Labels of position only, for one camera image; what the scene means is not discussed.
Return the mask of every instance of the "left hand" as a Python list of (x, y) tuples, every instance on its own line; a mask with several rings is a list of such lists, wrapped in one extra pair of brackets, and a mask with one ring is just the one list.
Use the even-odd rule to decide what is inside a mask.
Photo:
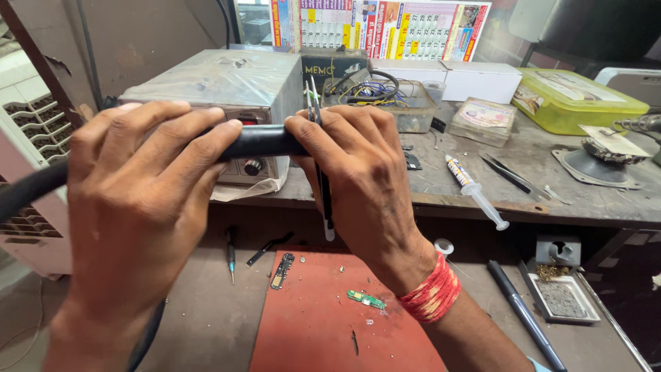
[(224, 117), (222, 109), (191, 111), (184, 101), (130, 103), (74, 132), (67, 184), (73, 275), (45, 369), (62, 366), (49, 365), (58, 346), (78, 348), (81, 369), (104, 369), (85, 363), (91, 355), (118, 363), (108, 370), (126, 368), (153, 308), (206, 229), (209, 197), (227, 169), (215, 163), (242, 125), (230, 120), (196, 136)]

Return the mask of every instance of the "tweezers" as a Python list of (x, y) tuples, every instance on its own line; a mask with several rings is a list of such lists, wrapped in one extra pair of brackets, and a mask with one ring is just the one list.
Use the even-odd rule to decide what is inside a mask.
[(532, 182), (521, 177), (515, 171), (511, 170), (506, 165), (496, 160), (493, 156), (489, 154), (485, 154), (485, 156), (488, 157), (488, 160), (485, 159), (482, 155), (480, 155), (480, 158), (482, 158), (482, 160), (484, 160), (491, 169), (495, 170), (496, 173), (503, 176), (503, 178), (511, 182), (518, 189), (530, 195), (530, 197), (535, 199), (535, 201), (540, 202), (541, 198), (551, 200), (551, 197), (548, 194), (540, 190), (537, 186), (533, 185)]
[[(307, 120), (316, 122), (319, 126), (323, 127), (315, 80), (310, 77), (310, 82), (312, 83), (312, 91), (310, 91), (310, 86), (307, 81), (305, 82), (305, 94), (307, 95)], [(314, 100), (310, 99), (310, 93), (314, 94)], [(324, 215), (324, 233), (326, 234), (326, 240), (332, 242), (335, 239), (335, 226), (332, 221), (332, 207), (330, 204), (331, 186), (329, 184), (328, 176), (321, 171), (317, 162), (315, 162), (315, 167), (317, 168), (317, 183), (319, 184), (319, 192), (321, 193), (321, 208), (323, 209)]]

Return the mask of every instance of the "screwdriver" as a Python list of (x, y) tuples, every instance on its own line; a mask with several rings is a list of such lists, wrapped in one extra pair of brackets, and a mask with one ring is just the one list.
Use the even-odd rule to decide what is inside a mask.
[(234, 242), (232, 242), (232, 235), (234, 235), (235, 228), (230, 226), (225, 230), (225, 237), (227, 238), (227, 262), (229, 263), (229, 272), (232, 273), (232, 285), (234, 285)]

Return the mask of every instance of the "white cardboard box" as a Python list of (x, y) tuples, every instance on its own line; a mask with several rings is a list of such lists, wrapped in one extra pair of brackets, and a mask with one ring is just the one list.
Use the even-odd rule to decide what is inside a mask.
[(508, 64), (443, 61), (443, 65), (447, 68), (443, 101), (466, 101), (473, 97), (509, 103), (523, 77)]
[(372, 70), (389, 73), (396, 79), (425, 81), (446, 80), (447, 69), (440, 61), (386, 60), (372, 58)]

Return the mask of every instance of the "black box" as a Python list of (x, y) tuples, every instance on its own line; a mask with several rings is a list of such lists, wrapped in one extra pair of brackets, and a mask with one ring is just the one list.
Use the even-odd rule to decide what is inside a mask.
[(371, 69), (368, 52), (364, 49), (338, 51), (334, 48), (304, 46), (298, 53), (301, 54), (303, 63), (303, 85), (313, 76), (319, 94), (323, 92), (326, 78), (339, 79), (350, 72)]

